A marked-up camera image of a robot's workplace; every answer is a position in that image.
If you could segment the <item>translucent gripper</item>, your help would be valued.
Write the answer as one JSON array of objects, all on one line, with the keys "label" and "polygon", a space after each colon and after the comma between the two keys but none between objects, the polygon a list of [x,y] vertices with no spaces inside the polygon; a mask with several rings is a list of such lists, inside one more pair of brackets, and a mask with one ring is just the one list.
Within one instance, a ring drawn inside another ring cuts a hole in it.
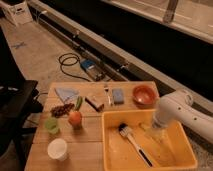
[{"label": "translucent gripper", "polygon": [[164,129],[153,128],[150,126],[147,130],[148,135],[156,141],[163,141],[166,138],[166,132]]}]

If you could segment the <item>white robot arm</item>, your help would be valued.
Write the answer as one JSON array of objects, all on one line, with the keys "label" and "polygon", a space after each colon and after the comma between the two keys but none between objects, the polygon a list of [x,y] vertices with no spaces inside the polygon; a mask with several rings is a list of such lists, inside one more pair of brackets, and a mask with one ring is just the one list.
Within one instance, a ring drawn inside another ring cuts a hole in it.
[{"label": "white robot arm", "polygon": [[177,90],[160,97],[156,102],[151,126],[165,129],[177,120],[213,144],[213,117],[192,107],[193,96],[187,90]]}]

